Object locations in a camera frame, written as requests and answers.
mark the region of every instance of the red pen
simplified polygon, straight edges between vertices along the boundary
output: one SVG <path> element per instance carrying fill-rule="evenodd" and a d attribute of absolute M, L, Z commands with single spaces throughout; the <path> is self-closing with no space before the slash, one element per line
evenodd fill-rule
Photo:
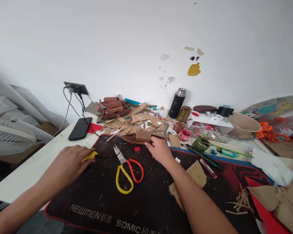
<path fill-rule="evenodd" d="M 215 174 L 215 172 L 210 168 L 209 165 L 206 164 L 206 162 L 204 161 L 203 158 L 200 159 L 200 163 L 202 163 L 202 165 L 208 170 L 208 172 L 211 174 L 211 176 L 216 179 L 217 175 Z"/>

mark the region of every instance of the beige bowl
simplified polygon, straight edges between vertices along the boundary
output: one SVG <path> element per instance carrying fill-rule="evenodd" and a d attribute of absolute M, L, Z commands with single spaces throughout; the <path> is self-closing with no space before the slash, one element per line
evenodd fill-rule
<path fill-rule="evenodd" d="M 229 121 L 240 136 L 261 130 L 259 122 L 241 113 L 234 112 L 233 115 L 229 117 Z"/>

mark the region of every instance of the black thermos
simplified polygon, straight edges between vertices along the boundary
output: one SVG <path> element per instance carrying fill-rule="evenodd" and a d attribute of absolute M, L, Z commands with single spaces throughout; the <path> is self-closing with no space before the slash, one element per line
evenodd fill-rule
<path fill-rule="evenodd" d="M 173 99 L 173 103 L 172 106 L 169 109 L 169 113 L 168 115 L 175 119 L 177 118 L 179 111 L 182 107 L 183 101 L 186 98 L 186 89 L 184 88 L 179 88 L 178 91 L 175 93 L 174 99 Z"/>

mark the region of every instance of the desk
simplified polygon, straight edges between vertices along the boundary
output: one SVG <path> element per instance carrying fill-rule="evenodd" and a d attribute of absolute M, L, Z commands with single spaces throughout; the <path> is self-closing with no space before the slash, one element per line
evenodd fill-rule
<path fill-rule="evenodd" d="M 85 117 L 92 117 L 92 122 L 95 123 L 96 116 L 86 112 Z M 66 146 L 74 146 L 79 144 L 81 146 L 92 147 L 97 141 L 98 136 L 95 134 L 87 134 L 86 137 L 78 141 L 69 141 L 68 136 L 73 130 L 77 121 L 69 125 L 65 130 L 58 134 L 53 140 L 46 144 L 42 149 L 35 153 L 31 158 L 25 161 L 20 167 L 8 175 L 3 181 L 0 182 L 0 201 L 12 203 L 24 191 L 32 187 L 43 175 L 46 169 L 50 166 L 59 152 Z M 194 138 L 190 138 L 189 144 L 192 144 Z M 257 145 L 260 141 L 248 141 L 250 145 L 269 152 L 263 145 Z M 243 152 L 247 147 L 243 146 L 239 141 L 232 140 L 229 144 L 237 145 L 238 147 L 227 147 L 229 149 Z M 248 161 L 248 157 L 241 156 L 238 160 Z"/>

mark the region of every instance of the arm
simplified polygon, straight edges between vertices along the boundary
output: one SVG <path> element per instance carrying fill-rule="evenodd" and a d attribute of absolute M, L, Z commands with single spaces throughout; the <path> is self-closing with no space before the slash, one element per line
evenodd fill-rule
<path fill-rule="evenodd" d="M 147 148 L 159 163 L 161 163 L 173 177 L 178 188 L 182 204 L 194 234 L 205 233 L 234 233 L 236 230 L 229 220 L 188 175 L 183 167 L 173 158 L 164 140 L 152 137 L 152 145 L 145 143 Z"/>
<path fill-rule="evenodd" d="M 17 230 L 95 160 L 81 163 L 94 149 L 79 145 L 64 148 L 41 179 L 0 212 L 0 234 Z"/>

